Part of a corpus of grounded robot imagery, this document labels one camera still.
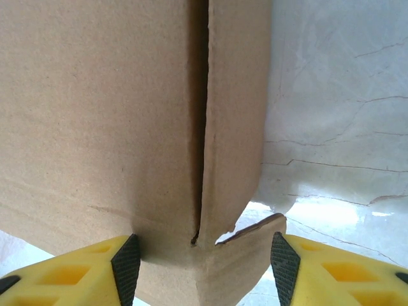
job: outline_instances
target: black rubber pad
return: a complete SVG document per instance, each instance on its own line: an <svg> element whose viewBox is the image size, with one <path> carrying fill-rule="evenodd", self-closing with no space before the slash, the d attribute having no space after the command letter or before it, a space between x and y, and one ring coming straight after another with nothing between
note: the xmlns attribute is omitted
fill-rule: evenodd
<svg viewBox="0 0 408 306"><path fill-rule="evenodd" d="M0 295L9 290L20 279L21 277L19 277L18 275L11 275L0 279Z"/></svg>
<svg viewBox="0 0 408 306"><path fill-rule="evenodd" d="M132 306L139 277L139 239L132 234L111 260L121 306Z"/></svg>
<svg viewBox="0 0 408 306"><path fill-rule="evenodd" d="M408 273L397 272L395 276L408 285Z"/></svg>
<svg viewBox="0 0 408 306"><path fill-rule="evenodd" d="M273 236L270 263L275 277L280 306L290 306L298 277L300 257L286 242L282 233L276 232Z"/></svg>

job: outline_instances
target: hole in yellow plastic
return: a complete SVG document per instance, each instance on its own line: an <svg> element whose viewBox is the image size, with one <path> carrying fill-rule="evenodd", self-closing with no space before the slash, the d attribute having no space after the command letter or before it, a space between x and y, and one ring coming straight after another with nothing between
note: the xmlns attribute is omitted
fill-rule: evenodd
<svg viewBox="0 0 408 306"><path fill-rule="evenodd" d="M317 247L311 244L301 244L300 247L302 247L302 249L306 251L320 251L321 250L321 247Z"/></svg>
<svg viewBox="0 0 408 306"><path fill-rule="evenodd" d="M102 245L101 247L98 247L96 249L90 250L91 253L105 253L110 250L110 245Z"/></svg>
<svg viewBox="0 0 408 306"><path fill-rule="evenodd" d="M56 297L20 296L10 306L53 306L57 301Z"/></svg>
<svg viewBox="0 0 408 306"><path fill-rule="evenodd" d="M373 273L356 263L323 263L323 267L338 282L375 282Z"/></svg>
<svg viewBox="0 0 408 306"><path fill-rule="evenodd" d="M89 266L69 265L58 266L48 272L39 285L75 285L89 271Z"/></svg>
<svg viewBox="0 0 408 306"><path fill-rule="evenodd" d="M394 292L352 292L361 306L406 306L408 301Z"/></svg>

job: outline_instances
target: marble floor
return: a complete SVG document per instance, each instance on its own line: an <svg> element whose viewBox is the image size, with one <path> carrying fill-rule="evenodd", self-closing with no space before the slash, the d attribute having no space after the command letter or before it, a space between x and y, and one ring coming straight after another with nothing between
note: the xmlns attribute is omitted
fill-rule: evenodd
<svg viewBox="0 0 408 306"><path fill-rule="evenodd" d="M274 0L259 189L238 222L408 267L408 2ZM0 235L0 275L50 255ZM272 271L239 303L279 305Z"/></svg>

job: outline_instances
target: yellow plastic object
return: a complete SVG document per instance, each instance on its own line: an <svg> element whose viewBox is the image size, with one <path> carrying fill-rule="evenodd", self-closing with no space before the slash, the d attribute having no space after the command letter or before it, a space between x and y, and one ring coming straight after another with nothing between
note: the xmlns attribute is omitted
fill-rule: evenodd
<svg viewBox="0 0 408 306"><path fill-rule="evenodd" d="M271 264L282 306L407 306L408 270L276 233Z"/></svg>
<svg viewBox="0 0 408 306"><path fill-rule="evenodd" d="M0 305L131 305L138 251L135 235L120 236L15 270L3 280L11 275L20 280L0 295Z"/></svg>

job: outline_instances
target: brown cardboard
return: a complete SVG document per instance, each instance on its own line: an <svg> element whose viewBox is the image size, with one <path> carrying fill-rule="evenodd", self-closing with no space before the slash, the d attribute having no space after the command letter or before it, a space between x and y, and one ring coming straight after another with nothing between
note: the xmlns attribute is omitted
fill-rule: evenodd
<svg viewBox="0 0 408 306"><path fill-rule="evenodd" d="M258 183L270 0L0 5L1 229L52 254L135 232L140 298L237 303L285 230L215 245Z"/></svg>

